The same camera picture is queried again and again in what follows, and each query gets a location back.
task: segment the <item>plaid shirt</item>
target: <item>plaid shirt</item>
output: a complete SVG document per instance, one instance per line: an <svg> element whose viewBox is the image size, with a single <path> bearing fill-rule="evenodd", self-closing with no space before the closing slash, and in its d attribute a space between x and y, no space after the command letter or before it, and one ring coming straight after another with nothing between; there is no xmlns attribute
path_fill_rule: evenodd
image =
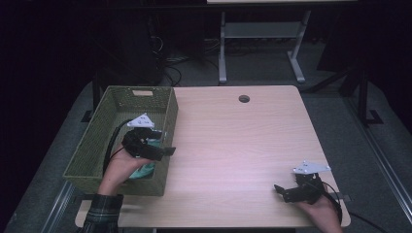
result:
<svg viewBox="0 0 412 233"><path fill-rule="evenodd" d="M83 233L117 233L120 208L123 196L95 194L88 210Z"/></svg>

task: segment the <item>gray carpet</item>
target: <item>gray carpet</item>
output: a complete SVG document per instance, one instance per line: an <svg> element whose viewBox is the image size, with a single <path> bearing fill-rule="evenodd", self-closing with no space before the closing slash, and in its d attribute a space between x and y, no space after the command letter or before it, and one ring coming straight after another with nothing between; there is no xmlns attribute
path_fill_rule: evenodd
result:
<svg viewBox="0 0 412 233"><path fill-rule="evenodd" d="M318 83L333 73L317 71L323 44L304 44L298 56L307 82L299 84L293 76L286 51L292 41L285 44L266 42L249 54L230 55L227 59L226 85L292 84L303 89ZM206 56L207 61L187 61L173 67L182 73L180 86L218 85L216 55ZM177 80L178 73L167 69ZM401 209L391 187L383 175L374 155L374 149L364 137L364 128L354 117L351 103L356 96L344 99L337 94L341 81L333 83L316 94L303 94L302 98L318 134L326 158L332 168L339 189L349 199L349 211L357 213L380 225L389 232L412 232L411 222ZM164 79L161 85L169 85ZM412 160L411 135L406 131L386 102L385 96L375 86L369 89L368 108L376 110L384 124L371 125L381 150L387 155L405 188L412 190L410 172ZM49 149L41 167L21 200L6 232L42 232L53 209L55 197L64 185L62 174L86 129L82 122L86 111L92 109L91 85L74 103L72 110ZM63 215L53 224L52 232L75 232L76 211L82 193L74 189L64 206ZM150 229L124 229L124 232L151 232ZM299 233L319 232L316 229L297 229ZM370 225L352 216L345 232L378 232Z"/></svg>

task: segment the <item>woven basket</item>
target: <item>woven basket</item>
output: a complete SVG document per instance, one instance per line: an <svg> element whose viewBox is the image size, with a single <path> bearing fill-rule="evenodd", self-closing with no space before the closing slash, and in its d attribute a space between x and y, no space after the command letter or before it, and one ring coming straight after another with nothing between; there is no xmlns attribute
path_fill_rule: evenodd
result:
<svg viewBox="0 0 412 233"><path fill-rule="evenodd" d="M95 193L102 181L104 157L110 139L123 121L144 113L163 132L161 148L172 147L178 103L172 87L109 86L86 132L70 160L63 178L85 193ZM122 127L112 152L131 128ZM166 185L169 156L155 163L154 172L144 178L129 179L119 190L125 195L162 196Z"/></svg>

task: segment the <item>hand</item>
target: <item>hand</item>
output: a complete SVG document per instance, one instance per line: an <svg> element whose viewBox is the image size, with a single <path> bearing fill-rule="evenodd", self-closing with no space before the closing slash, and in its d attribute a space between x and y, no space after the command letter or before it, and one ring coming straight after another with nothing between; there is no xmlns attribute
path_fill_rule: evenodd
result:
<svg viewBox="0 0 412 233"><path fill-rule="evenodd" d="M122 148L122 145L118 146L116 151L118 152L112 156L102 183L97 190L97 194L116 196L120 185L125 182L133 172L143 165L153 162L147 158L132 157L130 153Z"/></svg>
<svg viewBox="0 0 412 233"><path fill-rule="evenodd" d="M322 232L343 232L335 207L325 196L322 195L313 205L306 202L297 202L295 205L306 213Z"/></svg>

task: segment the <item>person's right hand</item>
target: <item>person's right hand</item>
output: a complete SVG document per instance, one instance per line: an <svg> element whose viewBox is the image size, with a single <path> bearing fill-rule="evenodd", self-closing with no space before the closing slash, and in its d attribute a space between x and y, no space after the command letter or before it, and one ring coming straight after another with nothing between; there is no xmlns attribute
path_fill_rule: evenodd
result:
<svg viewBox="0 0 412 233"><path fill-rule="evenodd" d="M312 222L324 233L342 233L337 211L325 196L310 205L306 202L297 202L295 205L306 213Z"/></svg>

